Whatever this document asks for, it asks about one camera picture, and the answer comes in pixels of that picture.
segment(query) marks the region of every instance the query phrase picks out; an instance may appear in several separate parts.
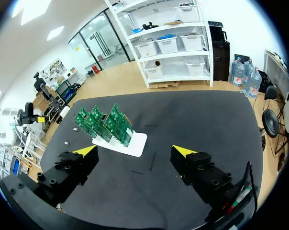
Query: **white storage bin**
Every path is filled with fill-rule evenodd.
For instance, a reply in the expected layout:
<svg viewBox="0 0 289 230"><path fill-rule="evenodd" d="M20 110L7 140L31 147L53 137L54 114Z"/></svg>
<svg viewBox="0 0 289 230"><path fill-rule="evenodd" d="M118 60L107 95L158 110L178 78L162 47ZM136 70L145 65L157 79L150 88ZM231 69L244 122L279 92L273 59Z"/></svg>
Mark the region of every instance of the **white storage bin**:
<svg viewBox="0 0 289 230"><path fill-rule="evenodd" d="M162 51L162 54L175 53L178 51L177 36L165 39L161 38L162 37L156 40L156 42L160 48L160 51Z"/></svg>
<svg viewBox="0 0 289 230"><path fill-rule="evenodd" d="M121 0L121 2L122 2L125 6L128 5L128 4L133 3L134 1L136 1L136 0Z"/></svg>
<svg viewBox="0 0 289 230"><path fill-rule="evenodd" d="M182 38L184 47L186 51L198 51L202 50L202 37L200 34L189 34L189 35L180 35Z"/></svg>
<svg viewBox="0 0 289 230"><path fill-rule="evenodd" d="M200 21L198 6L177 6L174 9L178 12L181 21L184 23Z"/></svg>
<svg viewBox="0 0 289 230"><path fill-rule="evenodd" d="M184 60L191 77L203 76L205 61L201 56L185 57Z"/></svg>
<svg viewBox="0 0 289 230"><path fill-rule="evenodd" d="M158 53L157 44L153 41L153 39L148 39L141 42L135 47L138 49L142 58L155 56Z"/></svg>
<svg viewBox="0 0 289 230"><path fill-rule="evenodd" d="M163 63L161 60L149 61L144 67L148 79L160 79L163 77Z"/></svg>

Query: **black cabinet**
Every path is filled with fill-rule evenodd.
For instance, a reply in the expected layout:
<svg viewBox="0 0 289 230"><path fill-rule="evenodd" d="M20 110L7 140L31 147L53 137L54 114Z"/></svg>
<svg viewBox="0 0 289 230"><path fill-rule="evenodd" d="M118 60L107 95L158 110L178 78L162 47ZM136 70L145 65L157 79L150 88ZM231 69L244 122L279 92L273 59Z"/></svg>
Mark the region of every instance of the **black cabinet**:
<svg viewBox="0 0 289 230"><path fill-rule="evenodd" d="M228 81L230 69L230 43L212 42L213 49L213 79Z"/></svg>

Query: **blue object on shelf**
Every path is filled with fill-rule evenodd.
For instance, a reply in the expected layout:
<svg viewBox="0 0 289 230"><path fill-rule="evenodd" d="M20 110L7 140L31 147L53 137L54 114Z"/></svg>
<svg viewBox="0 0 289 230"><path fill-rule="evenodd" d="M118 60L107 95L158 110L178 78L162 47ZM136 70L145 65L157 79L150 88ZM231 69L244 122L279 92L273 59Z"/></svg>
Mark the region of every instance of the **blue object on shelf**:
<svg viewBox="0 0 289 230"><path fill-rule="evenodd" d="M19 161L16 159L16 160L15 160L14 169L13 169L13 173L14 173L15 175L18 174L19 164L20 164Z"/></svg>
<svg viewBox="0 0 289 230"><path fill-rule="evenodd" d="M132 34L136 34L136 33L139 33L139 32L141 32L141 31L142 31L142 29L136 28L136 29L133 29L133 30L132 30Z"/></svg>
<svg viewBox="0 0 289 230"><path fill-rule="evenodd" d="M160 37L158 40L162 40L162 39L167 39L167 38L172 38L174 37L174 34L167 34L165 36Z"/></svg>
<svg viewBox="0 0 289 230"><path fill-rule="evenodd" d="M64 96L64 100L66 100L73 93L72 89L69 89Z"/></svg>

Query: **glass wall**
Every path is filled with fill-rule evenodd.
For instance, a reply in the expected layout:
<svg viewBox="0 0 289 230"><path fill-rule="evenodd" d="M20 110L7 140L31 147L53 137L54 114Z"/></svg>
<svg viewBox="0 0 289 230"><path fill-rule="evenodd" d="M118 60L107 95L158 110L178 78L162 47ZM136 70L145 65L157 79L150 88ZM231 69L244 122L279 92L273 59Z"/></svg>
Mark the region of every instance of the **glass wall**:
<svg viewBox="0 0 289 230"><path fill-rule="evenodd" d="M130 60L135 60L135 58L131 52L131 49L130 49L129 45L127 44L126 39L125 39L121 29L119 28L118 23L115 21L115 18L113 16L113 14L111 13L110 9L106 10L105 12L106 12L108 18L110 19L110 22L112 23L114 29L116 30L120 40L122 41L122 44L123 44L128 56L129 56ZM119 20L126 31L132 31L134 29L134 26L132 24L132 21L130 20L128 13L122 12L118 15L118 17L119 17ZM133 46L136 46L139 43L139 38L136 37L136 38L132 39L131 42L132 42ZM141 55L138 52L138 49L135 49L135 51L136 51L138 57L140 58Z"/></svg>
<svg viewBox="0 0 289 230"><path fill-rule="evenodd" d="M92 70L91 66L96 65L100 69L80 34L75 35L69 42L69 45L74 52L76 63L79 63L78 68L84 68L86 71L89 71Z"/></svg>
<svg viewBox="0 0 289 230"><path fill-rule="evenodd" d="M122 5L116 4L114 7L120 8ZM127 13L121 13L119 19L126 30L133 29L132 21ZM138 42L139 39L136 38L132 44L135 46ZM135 60L109 9L104 10L87 23L71 39L69 45L86 71L92 70L92 65L102 70Z"/></svg>

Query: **black table surface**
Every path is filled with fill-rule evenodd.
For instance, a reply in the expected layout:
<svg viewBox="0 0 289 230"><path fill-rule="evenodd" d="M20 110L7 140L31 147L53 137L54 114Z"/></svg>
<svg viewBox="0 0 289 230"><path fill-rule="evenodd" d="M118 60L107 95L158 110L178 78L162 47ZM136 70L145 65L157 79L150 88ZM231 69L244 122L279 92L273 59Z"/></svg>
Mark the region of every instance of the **black table surface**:
<svg viewBox="0 0 289 230"><path fill-rule="evenodd" d="M181 181L170 162L172 145L208 152L218 168L233 175L234 184L251 161L260 188L263 157L253 109L244 94L226 91L150 92L77 101L44 152L43 172L54 165L57 154L92 145L84 131L73 131L78 127L73 116L81 107L90 111L97 104L109 113L115 103L136 132L148 135L143 154L137 158L98 147L98 165L62 205L67 214L123 228L186 230L204 224L211 207ZM246 219L253 209L252 201L244 209Z"/></svg>

